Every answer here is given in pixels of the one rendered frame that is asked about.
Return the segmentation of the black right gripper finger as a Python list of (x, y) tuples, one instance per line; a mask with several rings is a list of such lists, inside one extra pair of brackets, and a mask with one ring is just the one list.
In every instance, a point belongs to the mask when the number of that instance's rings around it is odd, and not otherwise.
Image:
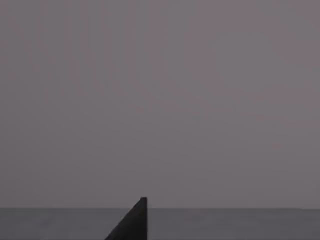
[(142, 196), (104, 240), (148, 240), (148, 198)]

